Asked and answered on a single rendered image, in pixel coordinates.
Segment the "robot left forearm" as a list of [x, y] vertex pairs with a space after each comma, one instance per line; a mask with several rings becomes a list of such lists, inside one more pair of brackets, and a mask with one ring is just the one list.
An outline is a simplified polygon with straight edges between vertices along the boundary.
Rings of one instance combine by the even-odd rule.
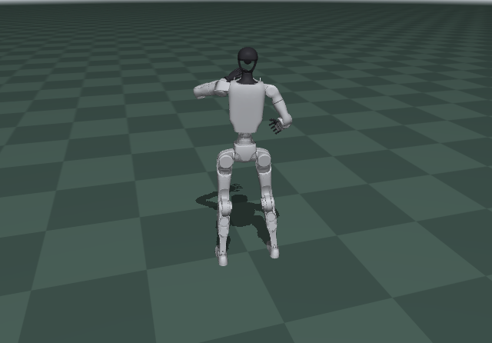
[[[222, 81], [227, 81], [227, 79], [225, 79], [225, 78], [222, 78], [222, 79], [220, 79], [220, 80], [222, 80]], [[219, 80], [216, 80], [216, 81], [219, 81]], [[209, 83], [204, 83], [204, 84], [202, 84], [202, 85], [198, 85], [198, 86], [196, 86], [194, 89], [196, 89], [196, 88], [201, 88], [201, 87], [203, 87], [203, 86], [205, 86], [205, 85], [210, 85], [210, 84], [213, 84], [213, 83], [215, 83], [216, 81], [209, 82]]]

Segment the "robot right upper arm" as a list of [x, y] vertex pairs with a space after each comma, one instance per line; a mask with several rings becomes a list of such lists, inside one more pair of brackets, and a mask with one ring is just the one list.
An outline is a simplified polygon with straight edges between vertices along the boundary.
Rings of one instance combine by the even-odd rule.
[[280, 115], [278, 117], [278, 122], [282, 127], [292, 123], [291, 116], [288, 114], [286, 104], [281, 97], [280, 92], [274, 85], [264, 84], [265, 95], [272, 98], [271, 103], [273, 104], [275, 110]]

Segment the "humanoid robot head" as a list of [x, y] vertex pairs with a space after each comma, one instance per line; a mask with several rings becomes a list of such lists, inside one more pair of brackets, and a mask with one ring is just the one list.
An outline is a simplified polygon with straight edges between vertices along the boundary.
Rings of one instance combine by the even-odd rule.
[[[242, 85], [256, 85], [255, 83], [258, 83], [253, 79], [252, 76], [252, 72], [254, 71], [254, 68], [257, 64], [257, 60], [258, 60], [258, 54], [255, 51], [255, 49], [251, 47], [245, 47], [239, 51], [238, 65], [240, 70], [242, 71], [242, 76], [240, 80], [236, 81], [237, 83], [240, 83]], [[250, 71], [245, 71], [242, 69], [240, 61], [244, 61], [244, 63], [247, 65], [251, 64], [251, 61], [254, 61], [254, 66]]]

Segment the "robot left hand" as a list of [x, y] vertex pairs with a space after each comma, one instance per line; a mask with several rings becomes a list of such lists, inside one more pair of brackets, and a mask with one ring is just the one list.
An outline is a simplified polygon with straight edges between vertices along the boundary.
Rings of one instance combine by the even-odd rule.
[[[242, 68], [242, 69], [245, 71], [248, 71], [245, 68]], [[230, 81], [234, 80], [234, 77], [235, 77], [235, 79], [237, 79], [237, 78], [240, 78], [241, 76], [242, 76], [242, 71], [240, 70], [240, 68], [236, 68], [234, 71], [232, 71], [229, 74], [229, 76], [225, 76], [224, 78], [227, 79], [226, 82], [230, 82]]]

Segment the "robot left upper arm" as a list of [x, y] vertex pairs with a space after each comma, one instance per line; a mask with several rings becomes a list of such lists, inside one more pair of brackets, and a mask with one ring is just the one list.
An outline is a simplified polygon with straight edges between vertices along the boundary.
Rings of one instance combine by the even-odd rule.
[[218, 95], [220, 97], [225, 97], [228, 94], [229, 87], [230, 82], [219, 80], [213, 84], [193, 89], [193, 92], [194, 96], [197, 99], [206, 98], [206, 96], [209, 95]]

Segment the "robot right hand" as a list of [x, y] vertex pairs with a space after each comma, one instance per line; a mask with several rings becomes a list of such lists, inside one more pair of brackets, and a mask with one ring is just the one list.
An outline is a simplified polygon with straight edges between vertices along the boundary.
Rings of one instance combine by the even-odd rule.
[[[272, 119], [270, 119], [269, 121], [270, 121], [270, 122], [271, 122], [271, 121], [273, 121], [270, 125], [273, 125], [273, 124], [274, 124], [274, 125], [276, 125], [276, 124], [278, 123], [278, 121], [277, 121], [276, 119], [273, 119], [273, 118], [272, 118]], [[270, 125], [269, 125], [269, 126], [270, 126]], [[272, 129], [272, 128], [274, 128], [274, 126], [273, 126], [273, 127], [271, 127], [271, 129]], [[273, 132], [274, 132], [274, 131], [276, 131], [276, 130], [277, 130], [277, 129], [274, 129], [274, 130], [273, 130]], [[277, 134], [278, 132], [280, 132], [280, 131], [277, 131], [275, 134]]]

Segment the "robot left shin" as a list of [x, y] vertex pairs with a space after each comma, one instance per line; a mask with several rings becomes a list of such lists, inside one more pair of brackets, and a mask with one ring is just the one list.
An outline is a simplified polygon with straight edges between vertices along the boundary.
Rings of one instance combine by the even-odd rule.
[[222, 203], [221, 201], [218, 202], [218, 210], [217, 210], [217, 229], [218, 229], [218, 236], [219, 236], [219, 255], [221, 255], [222, 252], [224, 252], [224, 255], [226, 253], [226, 241], [228, 237], [228, 232], [229, 232], [229, 226], [230, 226], [230, 216], [228, 215], [222, 215]]

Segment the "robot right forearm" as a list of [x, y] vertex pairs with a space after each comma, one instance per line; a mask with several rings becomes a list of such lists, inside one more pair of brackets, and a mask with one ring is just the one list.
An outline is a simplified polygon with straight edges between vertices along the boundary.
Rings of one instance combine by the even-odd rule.
[[[291, 118], [292, 119], [292, 118]], [[292, 123], [291, 123], [292, 124]], [[275, 128], [278, 130], [278, 131], [283, 131], [284, 129], [288, 128], [291, 124], [289, 125], [286, 125], [285, 127], [282, 127], [279, 122], [275, 125]]]

